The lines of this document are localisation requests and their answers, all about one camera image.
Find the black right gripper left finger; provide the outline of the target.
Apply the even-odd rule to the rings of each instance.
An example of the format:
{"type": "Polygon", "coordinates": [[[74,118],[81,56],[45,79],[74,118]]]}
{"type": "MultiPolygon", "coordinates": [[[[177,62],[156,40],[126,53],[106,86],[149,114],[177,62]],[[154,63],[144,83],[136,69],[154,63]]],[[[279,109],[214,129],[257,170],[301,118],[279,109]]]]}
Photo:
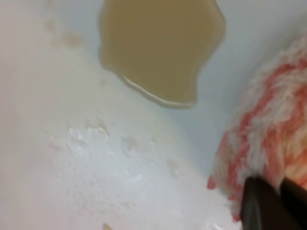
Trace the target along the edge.
{"type": "Polygon", "coordinates": [[[250,177],[244,186],[240,211],[243,230],[301,230],[298,222],[287,210],[281,192],[261,178],[250,177]]]}

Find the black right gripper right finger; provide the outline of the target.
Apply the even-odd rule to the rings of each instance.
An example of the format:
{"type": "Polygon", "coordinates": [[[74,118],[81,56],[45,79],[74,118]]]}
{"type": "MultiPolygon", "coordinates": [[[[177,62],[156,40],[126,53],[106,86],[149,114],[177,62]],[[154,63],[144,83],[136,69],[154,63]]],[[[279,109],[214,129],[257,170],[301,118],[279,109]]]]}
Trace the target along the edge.
{"type": "Polygon", "coordinates": [[[280,188],[283,204],[298,222],[307,221],[307,191],[285,178],[280,188]]]}

